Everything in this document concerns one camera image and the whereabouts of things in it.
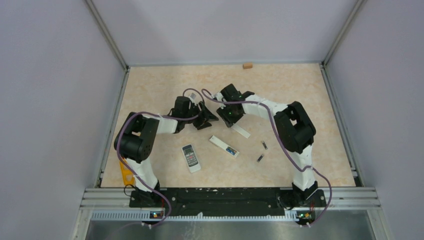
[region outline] wooden block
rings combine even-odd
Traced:
[[[251,68],[253,68],[252,62],[243,63],[243,69],[251,69]]]

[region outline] marble-patterned surface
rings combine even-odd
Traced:
[[[132,67],[119,112],[114,139],[129,112],[148,111],[167,114],[184,89],[206,88],[212,93],[228,84],[241,91],[278,103],[298,101],[316,127],[313,164],[333,186],[354,186],[351,168],[334,117],[333,109],[318,64],[254,64]],[[206,101],[216,113],[217,103]],[[293,171],[280,149],[268,120],[245,115],[238,124],[251,133],[246,139],[222,120],[197,131],[186,125],[178,134],[156,136],[150,155],[152,168],[161,187],[289,187]],[[209,142],[215,135],[240,151],[233,158]],[[265,150],[261,141],[265,141]],[[190,173],[181,147],[193,144],[201,170]],[[258,163],[258,157],[264,158]],[[326,182],[315,176],[319,186]],[[113,147],[110,148],[102,187],[122,187],[122,175]]]

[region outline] white wall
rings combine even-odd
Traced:
[[[329,66],[365,183],[395,239],[422,239],[424,1],[369,0]]]
[[[123,70],[82,0],[0,1],[0,56],[0,239],[68,239]]]
[[[127,64],[321,61],[355,0],[94,0]]]

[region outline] remote control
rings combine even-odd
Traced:
[[[182,154],[184,155],[185,161],[187,162],[188,170],[190,173],[194,173],[201,169],[199,158],[196,155],[195,149],[191,144],[183,146],[181,148]]]

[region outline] purple cable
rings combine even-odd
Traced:
[[[184,96],[184,94],[186,93],[186,91],[189,91],[189,90],[195,91],[197,94],[199,94],[200,97],[201,97],[201,100],[203,101],[203,105],[205,105],[205,99],[203,98],[203,95],[198,90],[196,90],[194,88],[187,88],[186,90],[184,90],[184,92],[182,93],[182,95]],[[150,112],[147,112],[147,111],[141,111],[141,112],[137,112],[136,114],[134,114],[130,118],[128,118],[128,120],[125,122],[125,124],[122,127],[122,131],[119,133],[118,141],[116,143],[116,154],[118,156],[119,161],[127,169],[129,169],[134,176],[136,176],[136,178],[141,182],[141,184],[143,184],[147,189],[149,189],[153,193],[159,195],[168,204],[169,211],[167,212],[167,214],[165,215],[164,218],[162,218],[158,223],[156,223],[156,224],[154,224],[154,225],[151,226],[153,228],[153,227],[156,227],[156,226],[161,225],[165,221],[165,219],[171,214],[171,212],[172,212],[171,203],[170,203],[169,199],[166,196],[164,196],[159,191],[156,191],[155,189],[149,187],[139,176],[137,176],[137,173],[122,159],[122,157],[120,155],[121,140],[122,140],[122,136],[124,134],[125,129],[127,129],[128,125],[130,124],[130,122],[135,117],[137,117],[139,115],[143,115],[143,114],[151,115],[151,116],[154,116],[154,117],[157,117],[157,118],[160,118],[161,117],[158,114],[153,114],[153,113],[150,113]],[[189,117],[189,118],[180,118],[180,117],[172,117],[172,116],[162,115],[162,118],[164,118],[164,119],[173,119],[173,120],[177,120],[177,121],[190,121],[190,120],[193,120],[193,119],[197,118],[198,116],[199,116],[199,114],[197,114],[196,116],[193,116],[193,117]],[[116,232],[120,231],[121,229],[124,229],[124,228],[126,228],[128,226],[135,225],[135,224],[139,224],[139,222],[130,222],[128,224],[125,224],[124,226],[121,226],[120,228],[118,228],[115,231],[113,231],[109,236],[107,236],[105,240],[109,239],[111,236],[113,236]]]
[[[307,169],[312,169],[316,174],[318,174],[318,176],[320,176],[321,178],[323,178],[326,182],[327,182],[327,184],[328,184],[328,188],[329,188],[329,191],[330,191],[330,196],[329,196],[329,198],[328,198],[328,202],[327,202],[327,205],[324,207],[324,209],[322,210],[322,213],[315,219],[315,221],[313,222],[313,223],[311,223],[309,226],[312,226],[313,224],[315,224],[315,222],[316,221],[318,221],[320,218],[321,218],[321,216],[324,214],[324,212],[329,208],[329,206],[330,206],[330,203],[331,203],[331,200],[332,200],[332,198],[333,198],[333,189],[332,189],[332,186],[331,186],[331,184],[330,184],[330,181],[324,176],[324,175],[322,175],[321,173],[319,173],[315,168],[313,168],[311,165],[307,165],[307,166],[305,166],[304,168],[300,168],[297,164],[296,164],[296,162],[293,160],[293,158],[289,155],[289,153],[287,152],[287,150],[286,150],[286,148],[284,147],[284,145],[283,145],[283,142],[281,142],[281,139],[280,139],[280,137],[279,137],[279,135],[278,135],[278,132],[277,132],[277,129],[276,129],[276,126],[275,126],[275,124],[274,124],[274,121],[273,121],[273,115],[271,114],[271,109],[267,106],[267,105],[265,105],[265,104],[263,104],[263,103],[261,103],[261,102],[257,102],[257,101],[218,101],[218,100],[215,100],[215,99],[213,99],[213,98],[211,98],[211,97],[209,97],[209,96],[207,96],[206,94],[205,94],[205,92],[207,92],[210,96],[212,96],[212,94],[211,94],[211,92],[210,91],[208,91],[207,89],[205,89],[205,88],[203,88],[202,90],[201,90],[201,93],[205,96],[205,98],[207,98],[208,100],[210,100],[210,101],[212,101],[212,102],[215,102],[215,103],[219,103],[219,104],[228,104],[228,105],[231,105],[231,104],[259,104],[259,105],[261,105],[261,106],[263,106],[267,111],[268,111],[268,116],[269,116],[269,121],[271,122],[271,127],[272,127],[272,130],[273,130],[273,132],[274,132],[274,134],[275,134],[275,137],[277,138],[277,141],[278,141],[278,143],[279,143],[279,145],[280,145],[280,147],[281,147],[281,149],[282,149],[282,151],[284,152],[284,154],[287,156],[287,158],[288,158],[288,160],[291,162],[291,164],[293,164],[293,166],[298,170],[298,171],[300,171],[300,172],[304,172],[304,171],[306,171]]]

